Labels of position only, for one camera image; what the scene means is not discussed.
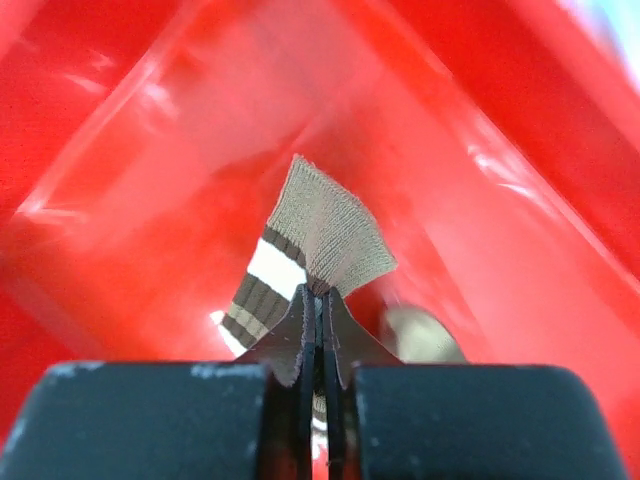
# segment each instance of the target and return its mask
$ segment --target beige knit fabric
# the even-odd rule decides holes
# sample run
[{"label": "beige knit fabric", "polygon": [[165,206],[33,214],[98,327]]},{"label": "beige knit fabric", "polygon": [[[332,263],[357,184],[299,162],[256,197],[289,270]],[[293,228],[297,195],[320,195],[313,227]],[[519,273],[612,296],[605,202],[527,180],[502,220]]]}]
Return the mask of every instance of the beige knit fabric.
[{"label": "beige knit fabric", "polygon": [[311,278],[343,297],[396,267],[362,202],[301,155],[294,156],[267,225],[302,250]]}]

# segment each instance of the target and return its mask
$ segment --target red container wall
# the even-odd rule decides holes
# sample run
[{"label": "red container wall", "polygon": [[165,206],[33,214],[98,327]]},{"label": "red container wall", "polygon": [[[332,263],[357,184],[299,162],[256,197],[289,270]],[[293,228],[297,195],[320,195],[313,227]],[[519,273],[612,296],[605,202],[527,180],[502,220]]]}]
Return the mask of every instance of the red container wall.
[{"label": "red container wall", "polygon": [[473,361],[574,370],[640,475],[638,100],[562,12],[152,3],[51,1],[0,60],[12,301],[79,355],[231,358],[213,319],[299,152],[398,258],[359,321],[411,303]]}]

